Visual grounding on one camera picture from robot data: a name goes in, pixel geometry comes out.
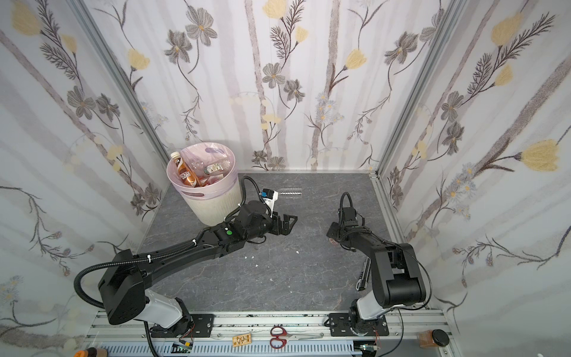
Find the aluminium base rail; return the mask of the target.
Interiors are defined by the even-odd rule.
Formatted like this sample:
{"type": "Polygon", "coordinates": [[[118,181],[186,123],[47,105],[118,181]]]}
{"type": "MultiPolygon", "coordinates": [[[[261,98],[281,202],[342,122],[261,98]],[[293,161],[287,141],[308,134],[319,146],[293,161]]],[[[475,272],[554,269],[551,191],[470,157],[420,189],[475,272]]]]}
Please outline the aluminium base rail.
{"type": "Polygon", "coordinates": [[[139,322],[112,326],[98,313],[81,349],[108,356],[460,356],[451,327],[439,310],[393,311],[373,322],[364,334],[355,333],[343,312],[198,312],[194,327],[181,337],[147,339],[139,322]],[[322,339],[290,340],[281,350],[269,345],[270,330],[283,326],[289,333],[323,333],[322,339]],[[444,330],[447,347],[423,349],[418,334],[444,330]],[[232,347],[232,337],[251,333],[252,343],[232,347]]]}

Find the amber jar black lid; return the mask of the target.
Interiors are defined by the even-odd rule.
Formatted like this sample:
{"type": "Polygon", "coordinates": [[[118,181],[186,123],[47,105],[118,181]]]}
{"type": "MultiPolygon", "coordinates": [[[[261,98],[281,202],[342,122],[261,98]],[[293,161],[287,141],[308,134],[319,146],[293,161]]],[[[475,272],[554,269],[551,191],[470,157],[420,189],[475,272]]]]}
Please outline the amber jar black lid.
{"type": "Polygon", "coordinates": [[[426,330],[418,334],[419,346],[423,349],[447,347],[450,338],[444,330],[426,330]]]}

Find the clear green-cap bottle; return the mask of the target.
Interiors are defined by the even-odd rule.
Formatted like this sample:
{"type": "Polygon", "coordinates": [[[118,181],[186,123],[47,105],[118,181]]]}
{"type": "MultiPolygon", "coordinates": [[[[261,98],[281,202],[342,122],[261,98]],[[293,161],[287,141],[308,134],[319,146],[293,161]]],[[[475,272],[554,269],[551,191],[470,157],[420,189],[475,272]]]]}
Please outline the clear green-cap bottle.
{"type": "Polygon", "coordinates": [[[229,159],[222,159],[214,162],[212,164],[206,165],[204,168],[204,173],[206,175],[220,175],[227,173],[231,170],[232,163],[229,159]]]}

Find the red handled scissors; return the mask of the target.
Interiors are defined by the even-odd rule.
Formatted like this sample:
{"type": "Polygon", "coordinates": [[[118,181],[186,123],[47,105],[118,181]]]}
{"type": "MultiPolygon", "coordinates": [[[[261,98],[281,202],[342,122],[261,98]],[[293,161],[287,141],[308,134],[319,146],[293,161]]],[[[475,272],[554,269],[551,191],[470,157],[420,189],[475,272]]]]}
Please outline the red handled scissors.
{"type": "Polygon", "coordinates": [[[274,350],[283,349],[287,343],[292,341],[305,341],[312,339],[322,339],[323,333],[289,333],[283,326],[275,325],[270,330],[269,345],[274,350]]]}

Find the brown coffee drink bottle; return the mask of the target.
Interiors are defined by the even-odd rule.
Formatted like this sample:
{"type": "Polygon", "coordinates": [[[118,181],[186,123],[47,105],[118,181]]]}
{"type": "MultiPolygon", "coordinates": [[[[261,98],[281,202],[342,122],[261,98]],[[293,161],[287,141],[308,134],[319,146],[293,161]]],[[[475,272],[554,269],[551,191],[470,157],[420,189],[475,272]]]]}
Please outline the brown coffee drink bottle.
{"type": "Polygon", "coordinates": [[[173,152],[170,154],[170,157],[177,169],[177,174],[182,184],[189,187],[201,186],[198,176],[187,166],[180,152],[173,152]]]}

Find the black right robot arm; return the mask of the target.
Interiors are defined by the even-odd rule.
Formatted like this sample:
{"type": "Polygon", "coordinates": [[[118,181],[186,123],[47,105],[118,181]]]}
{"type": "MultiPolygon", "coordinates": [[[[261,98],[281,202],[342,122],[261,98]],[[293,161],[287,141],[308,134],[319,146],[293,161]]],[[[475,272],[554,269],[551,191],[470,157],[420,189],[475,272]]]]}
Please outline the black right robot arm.
{"type": "Polygon", "coordinates": [[[357,217],[355,208],[339,209],[338,220],[331,224],[327,236],[343,248],[360,251],[370,261],[371,291],[354,301],[349,310],[351,329],[364,334],[388,312],[425,302],[427,288],[412,246],[381,238],[359,224],[357,217]]]}

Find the cream waste bin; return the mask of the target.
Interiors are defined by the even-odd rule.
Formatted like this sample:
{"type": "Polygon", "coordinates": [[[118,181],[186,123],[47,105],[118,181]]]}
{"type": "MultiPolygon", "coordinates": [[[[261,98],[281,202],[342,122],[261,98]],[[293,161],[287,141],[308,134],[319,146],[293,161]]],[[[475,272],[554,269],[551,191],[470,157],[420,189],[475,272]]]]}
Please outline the cream waste bin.
{"type": "Polygon", "coordinates": [[[187,202],[190,209],[198,217],[198,219],[207,226],[215,226],[221,223],[224,218],[237,208],[242,200],[242,192],[238,184],[236,184],[229,192],[209,200],[191,199],[182,196],[187,202]]]}

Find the small yellow tag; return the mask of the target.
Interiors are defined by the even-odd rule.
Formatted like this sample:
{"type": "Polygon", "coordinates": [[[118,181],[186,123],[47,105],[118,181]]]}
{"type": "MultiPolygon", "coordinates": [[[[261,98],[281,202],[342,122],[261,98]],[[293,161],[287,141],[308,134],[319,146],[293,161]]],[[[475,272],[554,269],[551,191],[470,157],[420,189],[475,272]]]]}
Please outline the small yellow tag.
{"type": "Polygon", "coordinates": [[[251,333],[246,333],[232,337],[232,347],[242,347],[252,343],[251,333]]]}

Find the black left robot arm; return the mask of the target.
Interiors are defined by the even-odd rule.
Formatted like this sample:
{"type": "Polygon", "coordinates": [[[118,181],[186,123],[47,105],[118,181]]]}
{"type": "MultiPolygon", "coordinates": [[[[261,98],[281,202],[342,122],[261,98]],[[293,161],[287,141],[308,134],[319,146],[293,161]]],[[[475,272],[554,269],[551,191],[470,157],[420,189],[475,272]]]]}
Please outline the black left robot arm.
{"type": "Polygon", "coordinates": [[[154,337],[184,335],[195,325],[193,316],[180,298],[154,293],[153,285],[194,264],[238,251],[255,238],[286,236],[296,223],[296,216],[269,214],[264,203],[251,201],[187,242],[146,254],[122,251],[105,267],[98,284],[108,323],[143,321],[154,337]]]}

